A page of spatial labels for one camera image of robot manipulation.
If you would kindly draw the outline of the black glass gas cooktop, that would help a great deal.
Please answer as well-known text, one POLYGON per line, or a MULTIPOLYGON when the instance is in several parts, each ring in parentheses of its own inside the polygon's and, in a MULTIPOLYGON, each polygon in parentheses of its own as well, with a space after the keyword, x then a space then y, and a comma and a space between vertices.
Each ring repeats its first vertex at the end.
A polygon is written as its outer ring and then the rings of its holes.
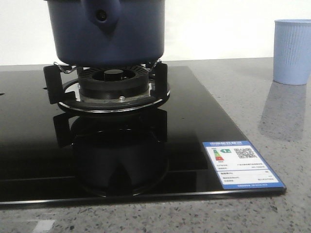
POLYGON ((223 189, 204 142, 248 141, 188 67, 171 95, 133 113, 72 115, 39 70, 0 73, 0 205, 73 205, 280 195, 223 189))

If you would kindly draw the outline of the light blue ribbed cup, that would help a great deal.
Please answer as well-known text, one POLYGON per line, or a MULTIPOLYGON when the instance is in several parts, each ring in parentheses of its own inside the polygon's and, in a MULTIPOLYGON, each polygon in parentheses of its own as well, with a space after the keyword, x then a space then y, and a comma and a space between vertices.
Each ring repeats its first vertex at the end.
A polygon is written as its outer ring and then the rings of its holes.
POLYGON ((305 85, 311 75, 311 20, 275 20, 273 80, 305 85))

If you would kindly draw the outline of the black round gas burner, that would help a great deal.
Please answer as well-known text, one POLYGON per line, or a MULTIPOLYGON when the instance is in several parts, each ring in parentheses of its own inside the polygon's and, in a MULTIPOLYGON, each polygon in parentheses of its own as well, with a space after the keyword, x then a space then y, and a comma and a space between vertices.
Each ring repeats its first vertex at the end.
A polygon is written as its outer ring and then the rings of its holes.
POLYGON ((149 88, 149 73, 141 66, 88 68, 78 74, 82 95, 94 99, 133 97, 149 88))

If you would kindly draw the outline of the dark blue cooking pot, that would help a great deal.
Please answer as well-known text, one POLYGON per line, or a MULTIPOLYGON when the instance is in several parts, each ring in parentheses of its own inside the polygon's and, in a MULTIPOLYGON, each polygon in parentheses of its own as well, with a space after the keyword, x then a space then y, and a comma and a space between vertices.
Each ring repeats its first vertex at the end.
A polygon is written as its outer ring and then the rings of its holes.
POLYGON ((49 0, 47 5, 57 57, 68 65, 139 65, 164 53, 163 0, 49 0))

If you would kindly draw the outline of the blue white energy label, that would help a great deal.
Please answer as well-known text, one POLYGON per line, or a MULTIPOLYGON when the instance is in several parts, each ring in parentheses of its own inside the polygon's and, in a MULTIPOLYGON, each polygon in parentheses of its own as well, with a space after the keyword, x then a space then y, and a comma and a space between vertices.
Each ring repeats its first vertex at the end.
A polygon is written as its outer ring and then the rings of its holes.
POLYGON ((284 188, 249 141, 204 142, 223 189, 284 188))

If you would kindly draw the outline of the black metal pot support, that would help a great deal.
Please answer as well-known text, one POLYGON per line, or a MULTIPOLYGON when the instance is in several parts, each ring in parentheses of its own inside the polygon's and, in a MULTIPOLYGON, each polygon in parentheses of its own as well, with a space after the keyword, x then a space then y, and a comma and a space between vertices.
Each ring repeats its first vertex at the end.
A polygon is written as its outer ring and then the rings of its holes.
POLYGON ((94 99, 82 95, 78 74, 88 68, 61 66, 54 63, 43 68, 49 101, 65 111, 108 114, 135 111, 162 104, 170 95, 168 66, 161 61, 139 65, 149 73, 149 88, 133 97, 94 99))

